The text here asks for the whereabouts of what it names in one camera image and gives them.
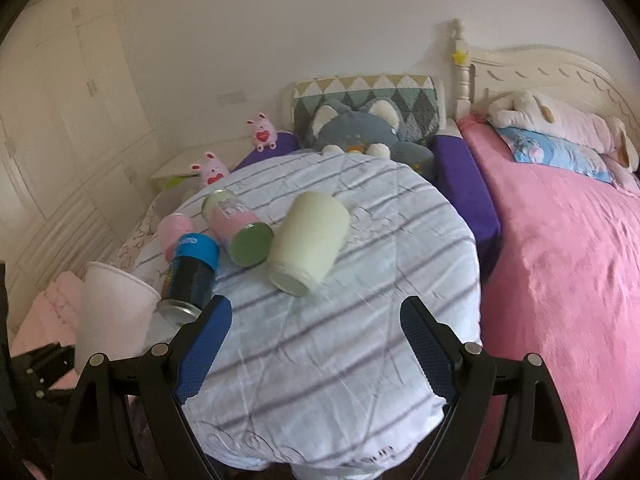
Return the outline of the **white paper cup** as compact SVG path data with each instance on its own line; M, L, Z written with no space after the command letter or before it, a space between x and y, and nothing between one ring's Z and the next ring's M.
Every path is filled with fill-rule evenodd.
M143 352L145 336L160 294L133 275L90 262L87 266L75 342L75 372L80 375L95 353L111 361Z

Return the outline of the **pink cup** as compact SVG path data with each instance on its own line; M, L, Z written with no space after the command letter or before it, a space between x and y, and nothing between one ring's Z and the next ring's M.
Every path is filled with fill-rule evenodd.
M180 237L193 231L193 220L186 214L174 212L160 220L156 234L166 262L174 256Z

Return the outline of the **pale green cup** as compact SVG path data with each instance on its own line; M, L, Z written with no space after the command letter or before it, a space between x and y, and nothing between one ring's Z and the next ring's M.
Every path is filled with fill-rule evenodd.
M340 253L349 226L349 211L333 196L299 194L274 236L267 259L270 282L296 297L315 292Z

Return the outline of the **folded pink quilt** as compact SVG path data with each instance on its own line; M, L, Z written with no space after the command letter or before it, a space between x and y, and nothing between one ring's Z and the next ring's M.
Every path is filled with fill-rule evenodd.
M18 356L46 344L70 346L76 342L78 313L84 282L65 271L40 292L10 345Z

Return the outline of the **black blue spray can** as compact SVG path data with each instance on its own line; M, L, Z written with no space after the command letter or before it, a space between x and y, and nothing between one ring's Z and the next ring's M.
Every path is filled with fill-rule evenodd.
M179 238L165 276L157 311L169 323L194 321L213 297L219 246L209 236L186 233Z

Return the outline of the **heart patterned sheet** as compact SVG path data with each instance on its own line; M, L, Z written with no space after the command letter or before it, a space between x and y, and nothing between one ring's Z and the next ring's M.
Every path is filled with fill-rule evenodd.
M174 192L160 192L127 235L125 243L106 260L106 263L125 272L131 271L143 247L149 244L156 234L160 220L172 214L182 202L183 198Z

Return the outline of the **striped white tablecloth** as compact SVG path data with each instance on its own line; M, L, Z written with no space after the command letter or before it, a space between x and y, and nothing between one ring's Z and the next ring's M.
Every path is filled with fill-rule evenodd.
M184 414L204 453L301 479L374 479L442 420L399 324L419 297L464 341L480 338L480 267L470 228L414 170L361 154L300 153L220 181L272 226L295 197L321 192L352 214L331 272L312 295L280 292L264 266L222 258L215 289L232 325Z

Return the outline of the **pink green-capped canister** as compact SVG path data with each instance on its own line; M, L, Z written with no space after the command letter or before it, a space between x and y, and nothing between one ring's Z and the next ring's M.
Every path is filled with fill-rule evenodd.
M213 190L203 200L201 213L215 240L237 266L250 268L268 257L273 241L270 225L231 191Z

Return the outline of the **pink bunny plush front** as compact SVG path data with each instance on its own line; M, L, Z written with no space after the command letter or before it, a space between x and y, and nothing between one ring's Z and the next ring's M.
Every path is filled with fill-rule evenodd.
M191 164L190 169L198 175L200 188L207 188L230 174L227 166L210 151L204 153L203 160Z

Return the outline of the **pink bunny plush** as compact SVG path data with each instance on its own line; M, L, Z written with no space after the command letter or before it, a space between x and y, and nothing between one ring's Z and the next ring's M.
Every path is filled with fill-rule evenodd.
M266 114L259 113L253 119L247 119L246 124L252 127L252 140L256 151L277 148L278 133Z
M198 175L200 188L207 188L230 174L227 166L210 151L204 153L203 160L191 164L190 169Z

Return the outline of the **purple sheet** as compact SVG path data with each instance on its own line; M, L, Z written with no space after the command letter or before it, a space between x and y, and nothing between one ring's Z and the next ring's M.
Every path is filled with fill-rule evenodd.
M430 183L399 162L366 155L320 155L292 152L284 156L243 162L226 185L247 205L278 223L278 211L305 191L331 193L356 209L361 234L354 245L372 242L402 222L437 230L463 220L473 233L480 278L494 270L501 243L501 226L487 185L465 142L438 136L435 182Z

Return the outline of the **cream wardrobe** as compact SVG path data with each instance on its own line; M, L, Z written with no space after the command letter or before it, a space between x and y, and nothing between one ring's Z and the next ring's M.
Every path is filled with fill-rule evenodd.
M9 326L65 271L124 244L166 152L146 117L113 0L37 0L1 47L1 258Z

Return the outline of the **blue floral pillow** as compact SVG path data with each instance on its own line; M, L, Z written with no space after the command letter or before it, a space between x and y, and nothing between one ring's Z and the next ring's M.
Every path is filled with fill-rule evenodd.
M592 148L513 127L498 128L497 133L516 162L570 170L593 180L613 183L603 158Z

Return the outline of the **white pink dog plush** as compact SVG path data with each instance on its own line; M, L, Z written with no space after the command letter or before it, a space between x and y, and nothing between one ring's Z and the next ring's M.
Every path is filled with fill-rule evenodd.
M491 102L488 118L495 128L519 128L592 148L635 172L639 155L626 126L613 115L584 112L532 90L512 92Z

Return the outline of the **wall socket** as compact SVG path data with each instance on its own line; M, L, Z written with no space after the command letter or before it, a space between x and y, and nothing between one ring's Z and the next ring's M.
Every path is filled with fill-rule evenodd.
M220 106L229 106L244 103L247 101L247 97L244 90L238 90L220 94L217 96L217 101Z

